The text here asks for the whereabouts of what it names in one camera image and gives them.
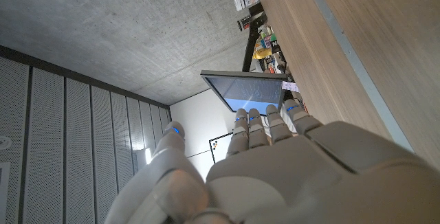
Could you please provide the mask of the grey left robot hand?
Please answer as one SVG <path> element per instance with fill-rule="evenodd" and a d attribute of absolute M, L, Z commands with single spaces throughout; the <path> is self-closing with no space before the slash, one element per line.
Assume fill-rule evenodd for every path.
<path fill-rule="evenodd" d="M 239 109 L 225 159 L 206 178 L 170 122 L 122 189 L 108 223 L 438 223 L 439 171 L 421 157 L 346 122 L 323 124 L 294 100 Z"/>

